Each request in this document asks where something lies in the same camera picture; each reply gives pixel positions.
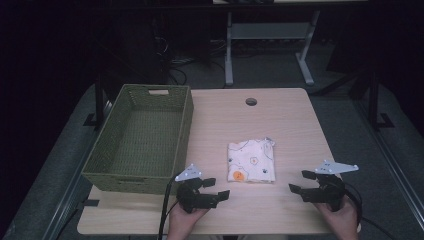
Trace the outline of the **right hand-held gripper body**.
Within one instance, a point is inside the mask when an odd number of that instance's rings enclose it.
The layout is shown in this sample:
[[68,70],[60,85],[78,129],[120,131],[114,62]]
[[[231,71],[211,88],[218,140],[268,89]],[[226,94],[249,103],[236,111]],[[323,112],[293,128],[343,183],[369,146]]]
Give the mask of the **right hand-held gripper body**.
[[348,196],[358,206],[358,199],[346,189],[346,184],[338,177],[338,174],[358,170],[359,167],[357,165],[324,160],[314,170],[315,179],[319,187],[311,198],[311,202],[329,204],[330,210],[336,212],[341,209],[342,198]]

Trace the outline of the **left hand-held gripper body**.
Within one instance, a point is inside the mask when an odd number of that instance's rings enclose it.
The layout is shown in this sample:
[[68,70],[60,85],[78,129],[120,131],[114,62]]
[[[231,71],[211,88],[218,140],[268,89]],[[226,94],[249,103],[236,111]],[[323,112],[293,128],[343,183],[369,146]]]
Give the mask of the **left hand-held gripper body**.
[[202,176],[202,171],[194,164],[190,164],[174,178],[179,183],[177,200],[187,213],[192,213],[195,209],[215,208],[218,204],[213,200],[216,194],[202,194],[199,191],[203,188]]

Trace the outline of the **white patterned cloth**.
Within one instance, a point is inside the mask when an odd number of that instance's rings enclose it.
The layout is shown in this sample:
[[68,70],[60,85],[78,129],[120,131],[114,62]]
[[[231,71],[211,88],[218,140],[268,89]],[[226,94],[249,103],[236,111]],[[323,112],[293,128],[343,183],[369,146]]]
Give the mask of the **white patterned cloth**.
[[273,183],[276,180],[274,147],[275,142],[266,137],[227,147],[229,182]]

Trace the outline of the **green woven basket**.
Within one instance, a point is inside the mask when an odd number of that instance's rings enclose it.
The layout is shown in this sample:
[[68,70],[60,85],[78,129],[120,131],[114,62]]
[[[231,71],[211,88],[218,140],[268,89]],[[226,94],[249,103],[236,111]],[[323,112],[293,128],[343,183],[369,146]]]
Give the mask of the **green woven basket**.
[[82,175],[102,191],[163,194],[185,168],[193,111],[188,86],[123,85]]

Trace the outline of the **person's left hand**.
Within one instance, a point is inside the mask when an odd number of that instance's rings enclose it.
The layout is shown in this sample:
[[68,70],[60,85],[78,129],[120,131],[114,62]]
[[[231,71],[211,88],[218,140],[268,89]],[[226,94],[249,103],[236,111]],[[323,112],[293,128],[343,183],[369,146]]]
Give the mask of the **person's left hand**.
[[196,223],[208,212],[208,209],[199,209],[187,213],[179,204],[176,204],[170,211],[167,240],[186,240]]

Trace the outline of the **person's right hand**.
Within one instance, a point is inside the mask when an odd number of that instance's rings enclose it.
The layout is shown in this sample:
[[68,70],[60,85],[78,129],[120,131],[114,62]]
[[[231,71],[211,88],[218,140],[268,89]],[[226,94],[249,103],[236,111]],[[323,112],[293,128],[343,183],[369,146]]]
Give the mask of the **person's right hand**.
[[349,197],[343,198],[341,208],[336,212],[332,212],[325,203],[314,203],[314,206],[338,240],[359,240],[357,212]]

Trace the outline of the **black metal stand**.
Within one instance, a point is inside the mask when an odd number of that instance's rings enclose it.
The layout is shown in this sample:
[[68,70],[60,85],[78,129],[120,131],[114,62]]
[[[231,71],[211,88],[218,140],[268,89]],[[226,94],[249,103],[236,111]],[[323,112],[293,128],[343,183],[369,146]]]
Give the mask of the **black metal stand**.
[[105,93],[104,93],[104,85],[101,76],[98,76],[95,84],[95,112],[90,113],[84,122],[84,126],[94,126],[95,128],[99,128],[105,118],[104,107],[105,107]]
[[375,72],[370,76],[368,94],[368,122],[375,131],[381,128],[393,128],[394,124],[386,113],[378,110],[379,78]]

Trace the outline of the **aluminium rail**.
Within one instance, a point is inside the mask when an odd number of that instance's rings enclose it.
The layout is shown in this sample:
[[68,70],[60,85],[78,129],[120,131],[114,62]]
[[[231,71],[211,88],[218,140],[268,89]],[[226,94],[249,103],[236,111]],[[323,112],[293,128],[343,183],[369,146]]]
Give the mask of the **aluminium rail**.
[[77,161],[76,169],[68,186],[66,187],[63,197],[58,203],[53,218],[50,221],[42,240],[57,240],[62,230],[78,211],[79,202],[77,201],[77,193],[80,190],[80,186],[87,183],[82,176],[82,169],[92,147],[94,146],[94,142],[96,141],[99,132],[99,127],[95,127],[95,129],[91,132],[89,142],[84,148],[84,153],[81,159]]
[[404,171],[397,162],[395,155],[381,134],[381,129],[387,124],[387,121],[384,123],[373,124],[368,118],[368,109],[362,103],[354,101],[353,105],[383,155],[388,171],[398,186],[398,189],[405,199],[411,213],[424,232],[424,202],[419,198]]

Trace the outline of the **white metal desk frame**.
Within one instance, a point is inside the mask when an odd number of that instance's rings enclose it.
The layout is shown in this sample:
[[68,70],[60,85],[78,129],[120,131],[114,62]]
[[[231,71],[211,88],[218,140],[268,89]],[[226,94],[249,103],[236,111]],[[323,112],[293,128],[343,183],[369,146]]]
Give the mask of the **white metal desk frame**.
[[234,40],[303,40],[303,49],[295,54],[296,61],[307,85],[314,84],[313,77],[306,63],[306,57],[310,48],[317,22],[319,11],[312,14],[309,22],[285,22],[285,23],[237,23],[233,21],[232,13],[227,14],[226,54],[224,59],[225,84],[232,86],[232,42]]

